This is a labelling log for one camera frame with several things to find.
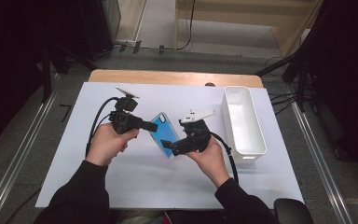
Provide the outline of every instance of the black sleeve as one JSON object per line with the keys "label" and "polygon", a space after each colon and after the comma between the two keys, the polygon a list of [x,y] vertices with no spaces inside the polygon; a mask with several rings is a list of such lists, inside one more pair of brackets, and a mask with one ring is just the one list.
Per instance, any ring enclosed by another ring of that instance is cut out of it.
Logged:
{"label": "black sleeve", "polygon": [[214,196],[226,210],[227,223],[279,223],[263,201],[248,195],[232,178]]}
{"label": "black sleeve", "polygon": [[83,161],[69,182],[52,197],[34,223],[108,223],[107,166]]}

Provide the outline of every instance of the black cable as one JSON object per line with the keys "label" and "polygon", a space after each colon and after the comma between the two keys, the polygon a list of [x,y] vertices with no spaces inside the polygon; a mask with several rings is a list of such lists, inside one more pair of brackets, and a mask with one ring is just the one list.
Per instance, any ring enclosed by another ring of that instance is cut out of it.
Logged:
{"label": "black cable", "polygon": [[9,219],[5,222],[5,224],[11,223],[13,221],[14,217],[20,212],[20,210],[25,206],[28,202],[30,202],[34,196],[36,196],[42,188],[39,187],[30,197],[27,198],[17,209],[14,211],[14,213],[9,217]]}
{"label": "black cable", "polygon": [[291,93],[268,93],[268,95],[296,95],[295,92]]}
{"label": "black cable", "polygon": [[288,98],[286,100],[282,100],[282,101],[277,101],[277,102],[274,102],[274,103],[271,103],[272,105],[279,105],[279,104],[282,104],[282,103],[286,103],[288,101],[291,101],[292,99]]}
{"label": "black cable", "polygon": [[276,96],[274,96],[274,97],[272,97],[272,98],[270,98],[270,101],[273,101],[273,100],[276,100],[276,99],[278,99],[278,98],[280,98],[280,97],[293,97],[293,96],[290,96],[291,94],[281,94],[281,95],[276,95]]}
{"label": "black cable", "polygon": [[[164,50],[164,51],[165,50],[167,50],[167,51],[169,51],[169,50],[171,50],[171,51],[179,51],[179,50],[183,50],[183,49],[187,48],[188,44],[190,44],[190,41],[191,41],[191,34],[192,34],[192,27],[193,27],[193,17],[194,17],[194,6],[195,5],[196,5],[196,0],[193,0],[193,6],[191,8],[191,16],[190,16],[190,32],[189,32],[190,37],[188,38],[187,43],[183,47],[181,47],[179,49],[156,49],[156,48],[139,47],[138,49],[150,49],[150,50],[157,50],[157,51],[161,51],[161,50]],[[120,46],[125,46],[126,48],[133,48],[133,49],[136,48],[136,47],[134,47],[132,45],[120,45]]]}
{"label": "black cable", "polygon": [[[282,58],[283,59],[283,57],[272,57],[272,58],[269,58],[269,59],[267,59],[265,62],[264,62],[264,68],[267,68],[267,62],[269,62],[270,60],[272,60],[272,59],[278,59],[278,58]],[[270,72],[268,72],[270,75],[272,75],[272,76],[279,76],[279,74],[272,74],[272,73],[270,73]]]}
{"label": "black cable", "polygon": [[[191,36],[191,31],[189,29],[188,22],[187,22],[187,13],[186,13],[186,30],[187,30],[187,33],[190,34],[190,36]],[[191,42],[190,42],[190,44],[191,44],[191,47],[188,50],[193,49],[193,44]]]}
{"label": "black cable", "polygon": [[223,146],[225,147],[226,149],[226,153],[228,155],[228,158],[229,158],[229,163],[231,164],[231,169],[232,169],[232,174],[234,175],[234,179],[235,179],[235,182],[237,182],[237,184],[240,184],[240,180],[238,179],[238,172],[237,172],[237,166],[235,165],[235,162],[234,162],[234,159],[232,158],[232,154],[231,154],[231,147],[229,147],[225,141],[223,141],[223,139],[217,135],[216,133],[212,133],[212,132],[209,132],[214,138],[216,138],[217,140],[219,140]]}
{"label": "black cable", "polygon": [[97,132],[98,127],[100,127],[101,123],[102,123],[105,119],[107,119],[107,117],[109,117],[109,115],[110,115],[110,114],[106,115],[105,117],[103,117],[103,119],[100,120],[100,122],[99,122],[98,125],[97,125],[97,128],[94,130],[94,133],[92,134],[92,138],[94,137],[95,133]]}
{"label": "black cable", "polygon": [[105,51],[104,53],[101,53],[101,54],[97,55],[97,56],[95,57],[94,61],[100,60],[100,59],[103,58],[106,54],[111,53],[111,52],[113,52],[113,51],[115,51],[115,50],[117,50],[117,49],[121,49],[121,47],[117,47],[117,48],[113,47],[112,49],[107,50],[107,51]]}
{"label": "black cable", "polygon": [[213,132],[209,132],[209,131],[205,131],[205,130],[201,130],[201,129],[192,129],[190,131],[195,132],[195,133],[208,133],[223,144],[223,147],[225,148],[226,153],[229,158],[229,163],[231,164],[232,174],[234,175],[235,182],[237,182],[237,184],[240,184],[240,180],[238,179],[237,166],[235,166],[235,162],[234,162],[234,159],[232,158],[232,154],[231,154],[231,147],[229,147],[226,144],[226,142],[219,135],[217,135],[217,133],[213,133]]}
{"label": "black cable", "polygon": [[90,150],[90,146],[91,146],[91,140],[92,140],[92,137],[94,136],[94,133],[95,133],[95,126],[97,124],[97,121],[98,121],[98,118],[100,117],[101,115],[101,112],[103,112],[103,108],[111,101],[113,100],[118,100],[117,97],[112,97],[112,98],[109,98],[107,99],[100,107],[100,109],[98,110],[98,113],[97,115],[95,116],[95,119],[94,119],[94,122],[92,123],[92,127],[91,127],[91,131],[89,132],[89,141],[86,145],[86,156],[89,154],[89,150]]}
{"label": "black cable", "polygon": [[292,104],[292,102],[290,102],[290,103],[287,104],[284,108],[282,108],[281,110],[279,110],[278,112],[276,112],[276,113],[275,113],[275,116],[277,116],[278,114],[280,114],[281,112],[283,112],[283,110],[287,109],[291,104]]}

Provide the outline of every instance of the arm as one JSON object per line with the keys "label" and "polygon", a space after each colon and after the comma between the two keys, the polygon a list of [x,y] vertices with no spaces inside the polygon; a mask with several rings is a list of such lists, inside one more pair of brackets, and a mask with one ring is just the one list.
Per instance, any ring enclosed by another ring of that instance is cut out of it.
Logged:
{"label": "arm", "polygon": [[101,125],[87,158],[34,223],[108,223],[109,195],[104,182],[107,167],[138,133],[131,130],[117,134],[111,123]]}
{"label": "arm", "polygon": [[192,151],[186,155],[217,187],[215,197],[227,212],[227,223],[279,223],[259,198],[248,195],[229,177],[222,148],[214,137],[201,153]]}

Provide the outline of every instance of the person's left hand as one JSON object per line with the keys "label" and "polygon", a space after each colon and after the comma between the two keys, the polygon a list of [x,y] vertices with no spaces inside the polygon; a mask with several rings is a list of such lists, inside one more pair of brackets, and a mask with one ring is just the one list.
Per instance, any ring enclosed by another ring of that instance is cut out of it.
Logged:
{"label": "person's left hand", "polygon": [[139,130],[133,129],[118,134],[112,123],[100,125],[92,139],[86,161],[100,166],[109,165],[118,152],[124,152],[128,146],[128,141],[135,138],[138,133]]}

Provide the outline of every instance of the wooden table edge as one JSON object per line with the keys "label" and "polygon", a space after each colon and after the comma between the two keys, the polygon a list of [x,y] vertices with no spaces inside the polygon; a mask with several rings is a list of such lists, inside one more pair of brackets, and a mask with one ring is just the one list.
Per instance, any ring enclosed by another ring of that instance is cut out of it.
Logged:
{"label": "wooden table edge", "polygon": [[264,88],[256,75],[214,74],[197,72],[169,72],[146,70],[104,70],[91,72],[89,82],[120,82],[137,84],[197,85],[213,83],[215,86],[245,86]]}

